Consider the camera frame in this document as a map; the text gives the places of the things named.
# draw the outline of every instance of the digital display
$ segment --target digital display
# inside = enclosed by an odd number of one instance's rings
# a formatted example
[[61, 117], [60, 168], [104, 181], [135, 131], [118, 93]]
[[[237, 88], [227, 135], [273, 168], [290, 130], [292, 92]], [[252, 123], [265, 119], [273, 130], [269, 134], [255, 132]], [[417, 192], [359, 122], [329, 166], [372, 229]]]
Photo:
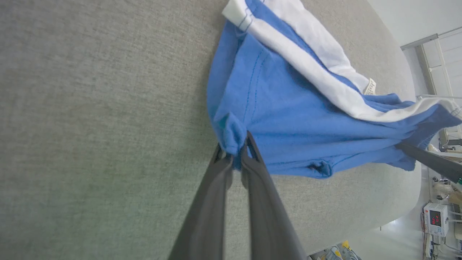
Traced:
[[441, 227], [441, 213], [438, 211], [430, 211], [430, 224]]

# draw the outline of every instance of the blue t-shirt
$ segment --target blue t-shirt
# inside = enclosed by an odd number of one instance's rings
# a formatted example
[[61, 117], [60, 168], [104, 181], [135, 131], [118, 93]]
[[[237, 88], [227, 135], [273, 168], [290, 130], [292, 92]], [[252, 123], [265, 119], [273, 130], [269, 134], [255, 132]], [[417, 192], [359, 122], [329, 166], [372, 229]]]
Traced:
[[[246, 4], [255, 19], [270, 24], [327, 70], [310, 46], [269, 8], [258, 0]], [[329, 73], [358, 91], [347, 78]], [[414, 104], [400, 101], [396, 94], [372, 96], [358, 91], [358, 95], [381, 112]], [[462, 123], [459, 110], [448, 111], [438, 104], [396, 122], [353, 118], [276, 51], [231, 22], [225, 24], [211, 67], [207, 107], [227, 153], [238, 154], [249, 130], [269, 173], [313, 178], [327, 178], [368, 162], [413, 170], [415, 160], [396, 149], [396, 144], [425, 149], [439, 129]]]

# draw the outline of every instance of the clothing tag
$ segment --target clothing tag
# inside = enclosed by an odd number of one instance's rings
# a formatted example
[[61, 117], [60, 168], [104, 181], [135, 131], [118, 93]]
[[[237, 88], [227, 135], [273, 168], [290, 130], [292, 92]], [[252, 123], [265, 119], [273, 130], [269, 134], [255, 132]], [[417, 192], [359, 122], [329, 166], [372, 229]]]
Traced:
[[369, 84], [367, 84], [366, 89], [363, 91], [364, 95], [374, 95], [375, 96], [375, 86], [376, 83], [373, 79], [369, 79]]

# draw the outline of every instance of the white stripe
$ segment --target white stripe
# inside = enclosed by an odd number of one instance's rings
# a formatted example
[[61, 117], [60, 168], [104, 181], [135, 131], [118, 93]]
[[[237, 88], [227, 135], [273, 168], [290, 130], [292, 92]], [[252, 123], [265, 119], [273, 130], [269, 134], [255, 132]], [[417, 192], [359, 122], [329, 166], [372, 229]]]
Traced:
[[223, 10], [223, 15], [241, 29], [248, 27], [248, 32], [267, 47], [279, 53], [298, 72], [309, 80], [332, 104], [342, 109], [353, 118], [372, 122], [395, 122], [412, 115], [427, 111], [436, 104], [452, 112], [459, 109], [449, 99], [426, 98], [410, 107], [380, 112], [368, 106], [360, 93], [338, 81], [322, 68], [315, 59], [298, 47], [293, 41], [274, 29], [267, 22], [256, 19], [249, 14], [245, 0], [230, 0]]
[[266, 0], [264, 4], [285, 21], [316, 53], [334, 74], [349, 79], [362, 92], [369, 80], [356, 72], [340, 44], [326, 28], [306, 10], [299, 0]]

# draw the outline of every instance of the gray fabric surface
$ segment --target gray fabric surface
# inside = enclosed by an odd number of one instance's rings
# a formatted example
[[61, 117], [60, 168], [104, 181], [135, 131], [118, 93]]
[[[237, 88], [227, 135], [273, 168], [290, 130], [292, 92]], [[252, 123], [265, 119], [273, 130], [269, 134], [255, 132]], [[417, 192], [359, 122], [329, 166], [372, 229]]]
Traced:
[[[0, 5], [0, 259], [165, 259], [215, 145], [206, 112], [226, 0], [6, 0]], [[378, 94], [413, 98], [366, 0], [307, 0]], [[308, 254], [410, 210], [420, 167], [274, 176]], [[228, 259], [249, 255], [228, 198]]]

